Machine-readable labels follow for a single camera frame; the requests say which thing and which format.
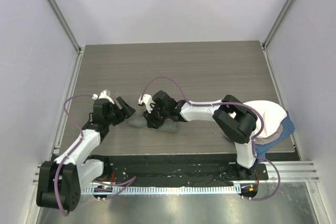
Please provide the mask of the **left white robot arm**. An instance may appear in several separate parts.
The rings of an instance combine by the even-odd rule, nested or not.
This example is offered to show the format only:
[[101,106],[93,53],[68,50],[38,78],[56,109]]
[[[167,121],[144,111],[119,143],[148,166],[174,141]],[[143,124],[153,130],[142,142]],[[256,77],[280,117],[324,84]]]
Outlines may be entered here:
[[107,158],[94,159],[89,155],[98,147],[110,130],[134,113],[121,97],[113,100],[107,90],[91,95],[93,109],[84,126],[78,126],[79,136],[71,146],[39,169],[36,204],[59,209],[64,216],[78,206],[81,191],[96,178],[105,182],[112,174]]

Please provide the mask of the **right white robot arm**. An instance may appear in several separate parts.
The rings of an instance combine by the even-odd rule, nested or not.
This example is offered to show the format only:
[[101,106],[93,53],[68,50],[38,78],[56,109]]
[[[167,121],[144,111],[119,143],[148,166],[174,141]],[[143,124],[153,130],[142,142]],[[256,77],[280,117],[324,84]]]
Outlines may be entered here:
[[144,94],[138,100],[146,111],[143,116],[150,129],[161,128],[167,120],[173,122],[215,122],[237,152],[237,173],[242,179],[250,179],[256,173],[257,158],[252,145],[256,129],[257,113],[232,95],[214,102],[176,101],[160,90],[155,95]]

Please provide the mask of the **grey napkin white stitching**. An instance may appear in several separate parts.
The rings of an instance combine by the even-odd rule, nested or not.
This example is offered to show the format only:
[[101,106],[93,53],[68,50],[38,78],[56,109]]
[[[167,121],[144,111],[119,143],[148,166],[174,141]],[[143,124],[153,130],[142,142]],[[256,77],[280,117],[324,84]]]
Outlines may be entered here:
[[[147,120],[142,116],[132,116],[127,120],[127,124],[130,127],[138,128],[138,129],[150,129],[154,130],[154,128],[149,128],[147,126]],[[177,133],[180,129],[180,126],[177,122],[173,122],[171,120],[166,120],[162,126],[160,126],[157,130],[162,132],[170,132]]]

